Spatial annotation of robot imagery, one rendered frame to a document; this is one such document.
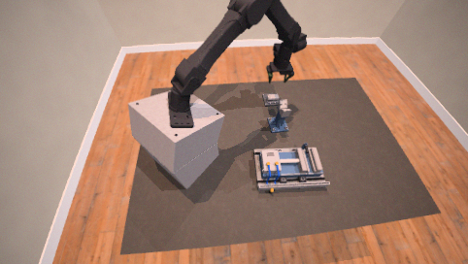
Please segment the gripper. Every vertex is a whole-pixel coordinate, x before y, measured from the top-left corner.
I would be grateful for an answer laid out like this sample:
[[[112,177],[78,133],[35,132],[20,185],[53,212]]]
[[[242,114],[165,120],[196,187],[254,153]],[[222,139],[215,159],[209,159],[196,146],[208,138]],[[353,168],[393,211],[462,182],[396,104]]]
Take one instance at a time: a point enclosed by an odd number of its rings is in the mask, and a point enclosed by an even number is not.
[[[273,78],[273,72],[279,72],[280,75],[288,75],[287,79],[286,79],[286,76],[284,76],[284,83],[294,76],[295,73],[293,71],[293,67],[289,60],[290,58],[287,60],[284,60],[283,58],[280,58],[278,56],[276,66],[274,65],[274,62],[270,62],[269,65],[266,66],[269,83],[271,82]],[[269,75],[270,75],[270,79],[269,79]]]

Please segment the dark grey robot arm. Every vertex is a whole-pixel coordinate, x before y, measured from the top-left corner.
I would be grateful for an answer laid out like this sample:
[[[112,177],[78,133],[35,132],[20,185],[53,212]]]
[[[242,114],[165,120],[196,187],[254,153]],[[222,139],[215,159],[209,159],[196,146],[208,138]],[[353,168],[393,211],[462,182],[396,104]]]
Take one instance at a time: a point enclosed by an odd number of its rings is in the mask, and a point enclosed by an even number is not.
[[[307,46],[307,35],[301,33],[299,23],[290,16],[281,0],[230,0],[227,9],[211,35],[188,59],[184,58],[175,70],[171,91],[168,92],[172,128],[193,128],[190,95],[207,79],[210,69],[230,44],[247,28],[257,25],[264,15],[273,22],[279,34],[278,39],[282,41],[274,43],[275,66],[278,55],[287,60],[293,53]]]

